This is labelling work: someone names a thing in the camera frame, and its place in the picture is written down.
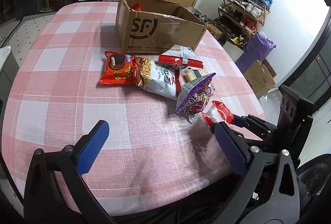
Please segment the cookie image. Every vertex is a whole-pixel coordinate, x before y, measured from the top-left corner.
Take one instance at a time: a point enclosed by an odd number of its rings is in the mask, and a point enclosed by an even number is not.
[[[112,54],[109,59],[109,68],[113,70],[122,69],[125,65],[125,56],[123,54]]]

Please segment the pink plaid tablecloth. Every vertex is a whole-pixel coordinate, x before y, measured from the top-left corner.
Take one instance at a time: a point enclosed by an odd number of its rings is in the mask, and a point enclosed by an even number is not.
[[[134,85],[98,85],[104,51],[121,51],[116,11],[116,2],[65,6],[19,69],[6,107],[2,154],[22,195],[35,149],[74,145],[100,119],[109,123],[110,136],[83,178],[110,215],[169,204],[231,172],[202,117],[190,124],[174,113],[175,101]],[[217,74],[211,99],[237,115],[264,117],[243,75],[209,32],[195,52]],[[245,136],[256,139],[248,131]],[[68,205],[78,210],[61,174],[58,179]]]

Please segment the red and white snack bag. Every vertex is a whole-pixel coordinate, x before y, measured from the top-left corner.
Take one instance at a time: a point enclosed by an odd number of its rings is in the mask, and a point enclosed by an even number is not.
[[[194,54],[191,48],[174,45],[158,57],[158,61],[166,63],[174,69],[195,67],[203,69],[203,62]]]
[[[212,106],[208,112],[202,112],[202,116],[204,117],[204,120],[209,127],[211,127],[213,123],[218,123],[221,121],[233,124],[234,120],[234,115],[226,107],[226,105],[215,100],[212,102]]]

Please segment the sf logo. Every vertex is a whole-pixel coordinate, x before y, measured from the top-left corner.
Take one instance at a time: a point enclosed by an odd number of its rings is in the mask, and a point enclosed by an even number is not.
[[[145,38],[149,38],[156,30],[156,27],[158,26],[158,20],[157,19],[153,19],[152,20],[142,20],[139,18],[134,18],[133,22],[132,22],[133,28],[131,29],[132,32],[139,32],[139,33],[143,33],[144,30],[149,30],[149,33],[147,35],[143,35],[143,36],[137,36],[137,35],[130,35],[130,38],[133,39],[145,39]]]

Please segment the snack bag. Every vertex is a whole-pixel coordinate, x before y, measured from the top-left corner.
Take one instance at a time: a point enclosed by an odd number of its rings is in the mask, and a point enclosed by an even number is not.
[[[179,70],[142,57],[135,57],[136,85],[155,94],[177,100],[180,91]]]
[[[198,113],[202,112],[209,102],[212,94],[209,84],[214,75],[216,73],[199,77],[184,84],[177,98],[176,113],[183,110],[187,120],[192,123],[198,116]]]
[[[194,54],[191,48],[174,45],[165,53],[158,57],[158,61],[166,63],[175,69],[185,69],[195,67],[203,69],[203,62]]]
[[[99,80],[100,84],[132,85],[135,83],[133,73],[134,56],[120,52],[105,51],[107,57],[105,73]]]
[[[130,7],[132,10],[135,11],[143,11],[140,6],[140,2],[135,3],[132,7]]]
[[[233,124],[234,121],[234,115],[226,107],[226,105],[215,100],[212,102],[212,106],[208,112],[202,112],[202,116],[209,127],[211,127],[213,123],[218,123],[221,121],[225,121],[229,124]]]

